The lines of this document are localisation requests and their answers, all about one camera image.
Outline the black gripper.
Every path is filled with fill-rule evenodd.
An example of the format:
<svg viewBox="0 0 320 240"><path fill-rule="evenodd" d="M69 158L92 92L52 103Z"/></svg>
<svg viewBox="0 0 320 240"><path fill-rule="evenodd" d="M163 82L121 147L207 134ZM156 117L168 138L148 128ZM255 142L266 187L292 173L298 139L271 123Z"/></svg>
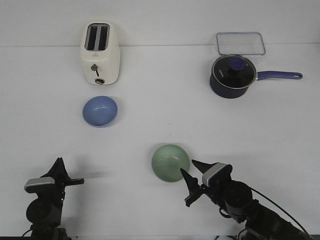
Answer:
<svg viewBox="0 0 320 240"><path fill-rule="evenodd" d="M195 159L192 159L191 162L202 174L207 172L210 168L212 168L215 165L215 163L205 163L197 161ZM215 205L219 206L220 208L226 207L222 194L218 193L218 191L215 188L207 187L204 184L199 185L198 179L192 177L183 168L180 168L180 172L189 191L189 196L187 196L184 200L185 205L187 207L190 207L190 205L197 201L202 195L206 195Z"/></svg>
<svg viewBox="0 0 320 240"><path fill-rule="evenodd" d="M84 184L83 177L69 177L62 157L58 157L50 170L41 177L51 177L54 180L54 187L51 194L52 200L64 200L66 187Z"/></svg>

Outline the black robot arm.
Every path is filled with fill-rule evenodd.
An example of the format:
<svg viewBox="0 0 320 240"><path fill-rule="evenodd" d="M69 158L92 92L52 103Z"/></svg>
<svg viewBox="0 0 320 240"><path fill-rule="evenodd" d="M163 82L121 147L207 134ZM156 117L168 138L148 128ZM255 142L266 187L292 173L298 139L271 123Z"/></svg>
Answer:
<svg viewBox="0 0 320 240"><path fill-rule="evenodd" d="M27 207L26 218L31 223L32 240L70 240L65 228L60 227L65 200L65 188L84 184L83 178L70 178L62 157L54 162L50 170L29 179L24 190L36 194L37 198Z"/></svg>
<svg viewBox="0 0 320 240"><path fill-rule="evenodd" d="M192 164L202 173L202 184L187 171L180 172L186 182L189 195L185 204L189 207L202 195L206 195L219 207L220 214L237 223L245 223L244 240L310 240L312 237L298 224L294 226L273 210L253 198L253 188L231 177L232 165L221 162Z"/></svg>

